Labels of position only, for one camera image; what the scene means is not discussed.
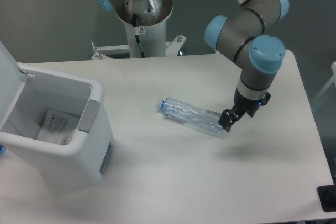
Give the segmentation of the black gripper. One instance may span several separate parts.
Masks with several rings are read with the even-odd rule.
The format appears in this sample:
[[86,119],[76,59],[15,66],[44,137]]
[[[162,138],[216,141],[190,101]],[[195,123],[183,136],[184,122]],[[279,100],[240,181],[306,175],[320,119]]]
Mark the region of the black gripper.
[[268,103],[270,98],[271,94],[266,92],[266,94],[264,94],[261,99],[252,100],[244,97],[238,91],[238,88],[236,88],[234,94],[234,106],[231,109],[225,109],[222,112],[218,123],[226,132],[229,132],[233,124],[239,121],[245,113],[247,113],[252,118],[255,112],[259,110],[261,106],[264,106]]

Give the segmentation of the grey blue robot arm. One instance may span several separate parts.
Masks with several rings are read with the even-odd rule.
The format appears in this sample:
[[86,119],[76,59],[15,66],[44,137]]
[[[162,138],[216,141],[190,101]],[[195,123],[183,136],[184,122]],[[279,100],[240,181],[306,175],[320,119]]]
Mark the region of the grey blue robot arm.
[[[124,23],[130,56],[167,56],[166,20],[172,0],[95,0],[105,11],[114,10]],[[241,68],[234,105],[221,114],[206,112],[174,99],[159,102],[166,116],[221,134],[244,115],[254,116],[271,97],[268,92],[282,65],[285,46],[265,31],[289,10],[288,0],[237,0],[242,11],[234,18],[220,15],[205,29],[205,41]]]

